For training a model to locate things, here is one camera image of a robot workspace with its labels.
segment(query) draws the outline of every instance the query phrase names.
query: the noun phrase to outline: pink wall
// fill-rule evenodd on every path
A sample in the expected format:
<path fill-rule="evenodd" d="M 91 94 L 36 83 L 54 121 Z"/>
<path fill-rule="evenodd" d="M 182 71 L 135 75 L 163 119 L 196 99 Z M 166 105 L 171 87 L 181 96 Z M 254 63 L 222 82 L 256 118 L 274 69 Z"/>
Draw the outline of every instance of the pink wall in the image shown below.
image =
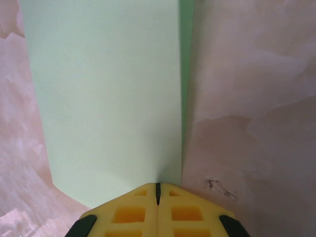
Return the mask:
<path fill-rule="evenodd" d="M 87 207 L 53 187 L 19 5 L 0 1 L 0 236 L 64 236 Z"/>
<path fill-rule="evenodd" d="M 196 0 L 183 185 L 253 236 L 316 235 L 316 5 Z M 0 235 L 63 236 L 19 6 L 0 2 Z"/>
<path fill-rule="evenodd" d="M 316 236 L 316 2 L 196 1 L 183 185 L 252 236 Z"/>

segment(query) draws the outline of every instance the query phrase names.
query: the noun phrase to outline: yellow plastic part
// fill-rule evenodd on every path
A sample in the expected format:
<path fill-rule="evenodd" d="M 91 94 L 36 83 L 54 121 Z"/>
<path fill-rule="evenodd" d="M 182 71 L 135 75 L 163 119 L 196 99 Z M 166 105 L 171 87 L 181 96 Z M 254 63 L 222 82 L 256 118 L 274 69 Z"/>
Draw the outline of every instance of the yellow plastic part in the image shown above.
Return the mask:
<path fill-rule="evenodd" d="M 88 237 L 228 237 L 220 215 L 234 215 L 177 186 L 150 183 L 84 213 L 97 220 Z"/>

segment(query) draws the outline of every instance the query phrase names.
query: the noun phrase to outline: stain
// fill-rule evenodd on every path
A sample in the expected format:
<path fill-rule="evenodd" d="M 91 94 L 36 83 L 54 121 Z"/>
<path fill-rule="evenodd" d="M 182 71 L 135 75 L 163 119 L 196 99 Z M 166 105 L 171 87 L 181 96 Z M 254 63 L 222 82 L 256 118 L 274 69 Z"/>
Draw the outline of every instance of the stain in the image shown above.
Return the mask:
<path fill-rule="evenodd" d="M 239 199 L 232 193 L 228 192 L 223 185 L 221 184 L 221 182 L 217 179 L 214 178 L 210 178 L 210 179 L 206 179 L 205 180 L 205 186 L 206 189 L 217 192 L 221 195 L 224 195 L 226 197 L 228 197 L 230 200 L 232 201 L 239 201 Z"/>

